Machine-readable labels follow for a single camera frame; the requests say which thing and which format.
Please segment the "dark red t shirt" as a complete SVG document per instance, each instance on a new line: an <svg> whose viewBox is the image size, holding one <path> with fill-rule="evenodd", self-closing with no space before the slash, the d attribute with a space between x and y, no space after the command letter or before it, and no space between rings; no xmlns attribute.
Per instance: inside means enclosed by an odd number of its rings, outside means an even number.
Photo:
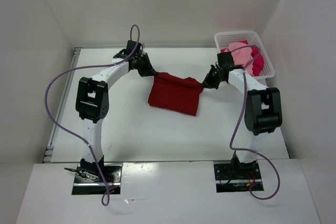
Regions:
<svg viewBox="0 0 336 224"><path fill-rule="evenodd" d="M166 72L158 72L154 76L148 104L195 116L202 91L201 83L191 77L182 79Z"/></svg>

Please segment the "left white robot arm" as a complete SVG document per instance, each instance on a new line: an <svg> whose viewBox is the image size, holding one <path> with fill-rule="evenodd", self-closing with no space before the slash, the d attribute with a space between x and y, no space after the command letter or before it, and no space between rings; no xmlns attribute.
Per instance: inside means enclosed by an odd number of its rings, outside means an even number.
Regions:
<svg viewBox="0 0 336 224"><path fill-rule="evenodd" d="M156 75L145 52L138 52L126 60L122 50L110 64L110 67L103 68L90 78L82 77L77 90L75 108L82 121L83 138L88 147L80 160L77 173L93 182L102 181L105 175L102 122L109 111L109 89L131 70L137 70L141 77Z"/></svg>

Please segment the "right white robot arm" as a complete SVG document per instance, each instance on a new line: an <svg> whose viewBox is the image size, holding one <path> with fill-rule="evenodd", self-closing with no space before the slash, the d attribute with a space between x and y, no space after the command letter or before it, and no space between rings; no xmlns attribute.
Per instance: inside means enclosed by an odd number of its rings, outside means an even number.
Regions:
<svg viewBox="0 0 336 224"><path fill-rule="evenodd" d="M229 148L234 151L230 162L229 180L251 178L250 173L257 164L256 157L266 158L257 150L252 149L257 136L272 133L282 125L280 91L261 84L243 66L232 63L211 65L202 82L202 87L218 89L222 82L233 86L243 95L242 109L229 142ZM250 136L246 144L235 147L234 140L241 124Z"/></svg>

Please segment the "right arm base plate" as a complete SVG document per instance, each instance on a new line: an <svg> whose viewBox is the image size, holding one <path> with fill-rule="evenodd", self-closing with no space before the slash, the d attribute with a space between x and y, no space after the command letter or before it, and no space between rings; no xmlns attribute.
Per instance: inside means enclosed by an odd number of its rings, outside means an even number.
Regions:
<svg viewBox="0 0 336 224"><path fill-rule="evenodd" d="M234 170L229 161L214 162L214 176L217 193L264 191L260 169L257 163L247 169Z"/></svg>

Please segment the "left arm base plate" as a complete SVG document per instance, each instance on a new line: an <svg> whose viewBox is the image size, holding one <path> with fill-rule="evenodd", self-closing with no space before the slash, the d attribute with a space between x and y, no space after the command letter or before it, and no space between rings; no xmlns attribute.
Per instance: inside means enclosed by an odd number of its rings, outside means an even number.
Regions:
<svg viewBox="0 0 336 224"><path fill-rule="evenodd" d="M118 195L121 191L122 164L104 163L102 169L110 194ZM103 195L106 188L102 178L87 173L75 173L72 195Z"/></svg>

